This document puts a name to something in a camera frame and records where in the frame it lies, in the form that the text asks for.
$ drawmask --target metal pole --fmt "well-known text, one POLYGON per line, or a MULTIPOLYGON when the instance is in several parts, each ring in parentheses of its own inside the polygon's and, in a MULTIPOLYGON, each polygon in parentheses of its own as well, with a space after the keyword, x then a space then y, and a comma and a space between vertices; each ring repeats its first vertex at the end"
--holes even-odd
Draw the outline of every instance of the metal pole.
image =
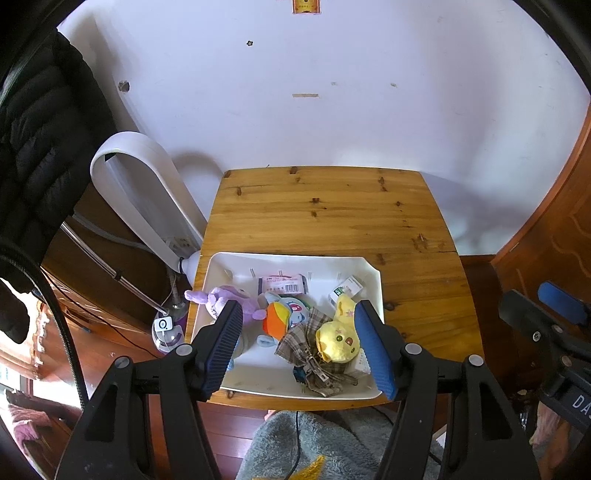
POLYGON ((101 257, 99 257, 96 252, 91 249, 87 243, 85 243, 84 240, 82 240, 82 238, 80 238, 78 236, 78 234, 72 230, 72 228, 70 228, 70 226, 66 223, 63 222, 61 224, 61 229, 64 231, 64 233, 69 236, 72 241, 78 245, 82 251, 88 255, 89 257, 91 257, 92 260, 95 261, 95 263, 97 263, 98 266, 100 266, 103 270, 105 270, 111 277, 113 277, 114 280, 116 280, 117 282, 119 282, 120 284, 122 284, 125 288, 127 288, 131 293, 133 293, 136 297, 138 297, 140 300, 143 300, 144 302, 146 302, 148 305, 150 305, 152 308, 155 308, 156 310, 158 310, 160 313, 162 313, 163 315, 168 315, 168 310, 166 310, 162 305, 160 305, 159 303, 155 302, 154 300, 152 300, 150 297, 148 297, 144 292, 142 292, 141 290, 139 290, 135 285, 133 285, 132 283, 129 282, 129 280, 127 280, 125 277, 123 277, 122 275, 120 275, 120 273, 118 273, 117 271, 115 271, 109 264, 107 264, 101 257))

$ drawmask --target blue gripper pad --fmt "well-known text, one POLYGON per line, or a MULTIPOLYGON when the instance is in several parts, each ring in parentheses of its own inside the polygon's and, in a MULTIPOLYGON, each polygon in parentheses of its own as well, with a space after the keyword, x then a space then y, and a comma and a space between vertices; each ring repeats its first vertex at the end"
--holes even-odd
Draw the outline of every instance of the blue gripper pad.
POLYGON ((386 398, 393 400, 398 388, 394 379, 391 358, 377 331, 383 328, 392 327, 382 323, 368 300, 362 300, 355 306, 355 330, 359 336, 361 348, 368 359, 371 374, 386 398))
POLYGON ((585 304, 560 289, 552 282, 545 281, 538 288, 538 299, 570 323, 587 325, 589 315, 585 304))
POLYGON ((195 337, 195 363, 202 370, 201 390, 206 398, 220 389, 241 332, 242 307, 229 300, 215 323, 203 327, 195 337))

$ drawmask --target wall outlet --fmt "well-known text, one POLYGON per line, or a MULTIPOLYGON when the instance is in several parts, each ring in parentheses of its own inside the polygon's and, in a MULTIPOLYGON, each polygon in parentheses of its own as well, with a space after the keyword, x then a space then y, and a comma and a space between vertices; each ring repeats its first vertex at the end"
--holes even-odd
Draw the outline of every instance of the wall outlet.
POLYGON ((192 253, 199 250, 199 247, 195 245, 193 240, 186 236, 174 236, 163 238, 163 240, 179 257, 188 258, 192 253))

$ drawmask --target screw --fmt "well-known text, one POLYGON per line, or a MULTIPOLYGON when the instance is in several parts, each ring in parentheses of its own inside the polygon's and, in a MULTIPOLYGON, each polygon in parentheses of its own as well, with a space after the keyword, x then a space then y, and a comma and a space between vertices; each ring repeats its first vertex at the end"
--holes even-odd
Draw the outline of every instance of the screw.
POLYGON ((481 367, 484 365, 484 360, 480 355, 470 355, 468 357, 468 361, 471 365, 474 365, 474 367, 481 367))
POLYGON ((404 349, 411 355, 418 355, 423 351, 421 346, 417 343, 407 343, 404 349))
POLYGON ((193 351, 193 347, 191 345, 189 345, 188 343, 184 343, 182 345, 179 345, 176 349, 177 355, 180 355, 180 356, 191 355, 192 351, 193 351))
POLYGON ((115 368, 125 368, 129 365, 129 357, 120 356, 115 359, 115 368))

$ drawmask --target white wall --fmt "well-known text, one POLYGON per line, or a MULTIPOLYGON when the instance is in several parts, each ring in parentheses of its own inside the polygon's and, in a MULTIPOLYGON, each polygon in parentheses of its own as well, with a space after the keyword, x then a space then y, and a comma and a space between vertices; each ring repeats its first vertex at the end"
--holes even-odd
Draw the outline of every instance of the white wall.
MULTIPOLYGON (((60 30, 118 126, 162 144, 206 216, 230 168, 407 168, 425 174, 461 254, 500 249, 556 179, 589 104, 553 41, 511 0, 291 8, 87 0, 60 30)), ((173 218, 128 170, 139 197, 158 198, 146 215, 173 218)))

